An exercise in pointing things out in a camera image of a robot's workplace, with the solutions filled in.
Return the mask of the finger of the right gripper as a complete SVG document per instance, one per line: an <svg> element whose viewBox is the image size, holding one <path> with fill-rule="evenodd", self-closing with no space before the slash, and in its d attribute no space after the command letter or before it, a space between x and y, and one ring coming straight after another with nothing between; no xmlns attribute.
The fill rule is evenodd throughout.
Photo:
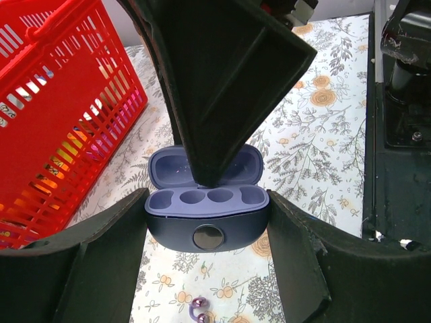
<svg viewBox="0 0 431 323"><path fill-rule="evenodd" d="M122 1L152 58L174 141L214 187L305 74L316 50L293 33L316 1Z"/></svg>

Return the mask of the purple earbud charging case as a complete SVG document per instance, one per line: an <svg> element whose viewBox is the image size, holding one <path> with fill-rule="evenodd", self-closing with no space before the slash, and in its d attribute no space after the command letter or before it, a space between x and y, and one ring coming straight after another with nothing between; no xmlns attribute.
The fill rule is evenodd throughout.
<svg viewBox="0 0 431 323"><path fill-rule="evenodd" d="M195 182L184 147L155 152L148 174L156 191L145 202L147 227L177 252L225 252L255 242L269 221L270 199L258 186L261 152L244 145L215 188Z"/></svg>

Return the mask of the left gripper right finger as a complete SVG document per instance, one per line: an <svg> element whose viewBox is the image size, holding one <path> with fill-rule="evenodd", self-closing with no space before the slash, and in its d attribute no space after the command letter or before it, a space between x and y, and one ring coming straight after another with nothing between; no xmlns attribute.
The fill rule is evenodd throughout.
<svg viewBox="0 0 431 323"><path fill-rule="evenodd" d="M287 322L429 322L430 247L373 242L269 193L267 232Z"/></svg>

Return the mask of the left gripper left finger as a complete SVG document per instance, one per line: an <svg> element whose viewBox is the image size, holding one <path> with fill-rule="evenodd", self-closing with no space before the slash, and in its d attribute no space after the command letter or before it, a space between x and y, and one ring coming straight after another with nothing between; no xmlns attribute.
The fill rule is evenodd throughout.
<svg viewBox="0 0 431 323"><path fill-rule="evenodd" d="M128 322L149 190L20 250L1 251L2 322Z"/></svg>

